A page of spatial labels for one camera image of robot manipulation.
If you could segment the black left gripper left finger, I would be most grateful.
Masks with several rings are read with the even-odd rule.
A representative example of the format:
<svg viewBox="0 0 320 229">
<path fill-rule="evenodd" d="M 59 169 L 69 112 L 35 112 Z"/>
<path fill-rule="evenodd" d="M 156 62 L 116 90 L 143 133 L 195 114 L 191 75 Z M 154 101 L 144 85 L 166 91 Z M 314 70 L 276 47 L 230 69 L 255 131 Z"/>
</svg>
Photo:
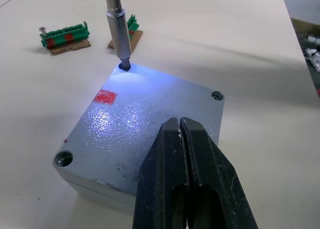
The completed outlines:
<svg viewBox="0 0 320 229">
<path fill-rule="evenodd" d="M 132 227 L 184 229 L 190 187 L 186 149 L 178 119 L 164 122 L 138 177 Z"/>
</svg>

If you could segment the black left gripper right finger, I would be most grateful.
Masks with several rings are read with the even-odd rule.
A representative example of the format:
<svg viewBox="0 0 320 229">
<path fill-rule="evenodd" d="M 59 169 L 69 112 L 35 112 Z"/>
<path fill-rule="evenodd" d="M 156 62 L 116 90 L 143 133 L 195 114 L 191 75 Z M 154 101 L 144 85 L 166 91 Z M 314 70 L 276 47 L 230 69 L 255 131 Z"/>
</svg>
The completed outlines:
<svg viewBox="0 0 320 229">
<path fill-rule="evenodd" d="M 204 126 L 183 117 L 180 128 L 190 179 L 187 209 L 189 228 L 258 228 L 235 168 Z"/>
</svg>

